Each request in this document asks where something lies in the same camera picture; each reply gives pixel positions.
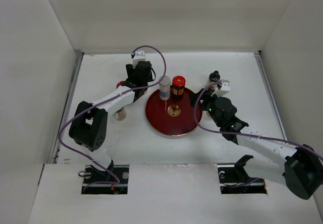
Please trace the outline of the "red cap sauce jar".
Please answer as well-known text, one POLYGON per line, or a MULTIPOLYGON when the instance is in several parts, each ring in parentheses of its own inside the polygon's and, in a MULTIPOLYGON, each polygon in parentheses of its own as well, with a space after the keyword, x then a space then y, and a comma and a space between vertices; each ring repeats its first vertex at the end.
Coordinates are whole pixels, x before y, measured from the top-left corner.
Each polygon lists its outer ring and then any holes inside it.
POLYGON ((186 80, 183 76, 177 75, 172 80, 172 97, 182 99, 184 95, 186 80))

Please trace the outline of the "silver cap shaker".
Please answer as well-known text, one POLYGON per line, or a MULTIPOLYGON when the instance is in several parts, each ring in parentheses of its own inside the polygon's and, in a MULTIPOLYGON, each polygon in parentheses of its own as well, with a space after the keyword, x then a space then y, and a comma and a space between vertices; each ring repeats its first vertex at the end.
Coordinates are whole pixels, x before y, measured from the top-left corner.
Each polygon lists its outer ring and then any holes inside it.
POLYGON ((161 100, 167 101, 170 98, 171 80, 169 76, 160 77, 159 97, 161 100))

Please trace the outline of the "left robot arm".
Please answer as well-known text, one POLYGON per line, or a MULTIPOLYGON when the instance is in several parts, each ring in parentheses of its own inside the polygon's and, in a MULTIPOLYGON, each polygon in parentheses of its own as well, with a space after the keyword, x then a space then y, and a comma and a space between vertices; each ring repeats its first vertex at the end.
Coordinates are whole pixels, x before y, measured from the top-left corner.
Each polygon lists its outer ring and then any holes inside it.
POLYGON ((81 145, 85 153, 98 157, 103 163, 96 170, 96 177, 102 183, 108 183, 113 178, 113 170, 108 167, 111 159, 107 154, 100 150, 106 137, 108 116, 113 115, 123 107, 134 103, 144 95, 149 82, 153 81, 149 61, 139 61, 134 67, 132 64, 126 65, 128 78, 113 93, 104 97, 102 101, 118 96, 108 103, 90 109, 98 101, 88 103, 82 101, 78 104, 75 114, 88 110, 84 115, 73 120, 69 129, 69 137, 76 144, 81 145))

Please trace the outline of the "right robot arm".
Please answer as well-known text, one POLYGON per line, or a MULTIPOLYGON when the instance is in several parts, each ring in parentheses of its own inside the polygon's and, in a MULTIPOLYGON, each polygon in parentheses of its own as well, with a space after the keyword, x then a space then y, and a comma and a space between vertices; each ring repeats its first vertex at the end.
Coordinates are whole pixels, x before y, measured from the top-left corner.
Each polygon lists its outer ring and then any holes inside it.
POLYGON ((248 123, 236 117, 237 108, 226 97, 216 96, 207 88, 189 94, 193 111, 208 112, 219 127, 217 131, 226 140, 249 148, 271 160, 275 167, 251 166, 251 155, 235 163, 235 178, 247 181, 252 172, 286 186, 297 197, 308 200, 322 185, 322 156, 310 146, 285 139, 267 137, 251 129, 248 123))

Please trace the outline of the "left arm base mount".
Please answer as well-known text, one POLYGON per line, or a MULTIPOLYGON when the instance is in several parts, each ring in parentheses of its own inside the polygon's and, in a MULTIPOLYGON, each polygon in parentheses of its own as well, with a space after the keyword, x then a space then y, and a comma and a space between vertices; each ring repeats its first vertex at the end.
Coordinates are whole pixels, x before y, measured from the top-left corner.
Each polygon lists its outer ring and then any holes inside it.
POLYGON ((81 194, 83 195, 126 195, 128 193, 129 165, 115 165, 108 168, 119 178, 119 182, 106 171, 86 165, 78 173, 83 178, 81 194))

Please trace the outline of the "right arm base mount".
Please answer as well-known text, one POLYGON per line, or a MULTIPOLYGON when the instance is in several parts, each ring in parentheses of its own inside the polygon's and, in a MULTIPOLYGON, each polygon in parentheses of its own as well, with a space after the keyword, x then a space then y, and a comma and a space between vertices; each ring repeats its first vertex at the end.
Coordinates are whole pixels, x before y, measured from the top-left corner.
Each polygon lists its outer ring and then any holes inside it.
POLYGON ((264 179, 251 178, 244 169, 250 159, 252 155, 245 155, 235 163, 218 164, 222 194, 267 194, 264 179))

